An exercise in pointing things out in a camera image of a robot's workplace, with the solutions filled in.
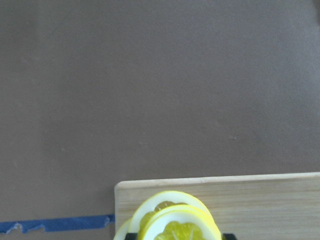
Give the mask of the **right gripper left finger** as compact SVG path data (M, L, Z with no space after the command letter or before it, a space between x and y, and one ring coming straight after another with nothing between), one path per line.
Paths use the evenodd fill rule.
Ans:
M128 232L128 233L125 235L124 240L138 240L138 233Z

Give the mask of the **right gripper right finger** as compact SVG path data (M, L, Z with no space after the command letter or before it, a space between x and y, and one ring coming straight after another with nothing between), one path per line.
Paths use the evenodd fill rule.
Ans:
M236 236L233 233L223 233L221 236L222 240L236 240Z

